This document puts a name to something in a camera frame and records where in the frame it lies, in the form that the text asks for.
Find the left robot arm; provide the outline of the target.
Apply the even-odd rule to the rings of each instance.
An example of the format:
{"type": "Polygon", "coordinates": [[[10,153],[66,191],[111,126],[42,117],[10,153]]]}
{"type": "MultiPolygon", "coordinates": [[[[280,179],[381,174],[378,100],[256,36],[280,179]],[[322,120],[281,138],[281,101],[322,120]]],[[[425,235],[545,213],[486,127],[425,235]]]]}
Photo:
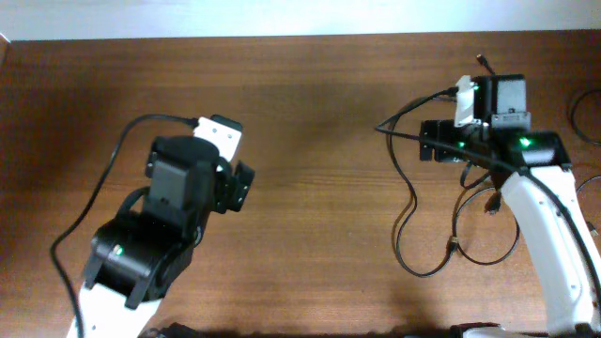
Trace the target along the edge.
{"type": "Polygon", "coordinates": [[[69,336],[135,337],[190,265],[208,216],[238,211],[254,170],[231,165],[240,133],[158,137],[149,185],[131,192],[91,241],[80,290],[81,325],[69,336]]]}

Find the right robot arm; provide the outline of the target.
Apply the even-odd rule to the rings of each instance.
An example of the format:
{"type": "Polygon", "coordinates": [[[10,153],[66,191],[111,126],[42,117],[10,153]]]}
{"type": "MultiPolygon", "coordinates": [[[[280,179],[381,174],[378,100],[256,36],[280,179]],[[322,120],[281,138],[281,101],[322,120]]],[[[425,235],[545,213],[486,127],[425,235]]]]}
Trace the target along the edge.
{"type": "Polygon", "coordinates": [[[526,241],[548,334],[599,336],[600,253],[559,134],[532,130],[525,77],[464,75],[447,93],[455,116],[423,122],[421,160],[485,168],[526,241]]]}

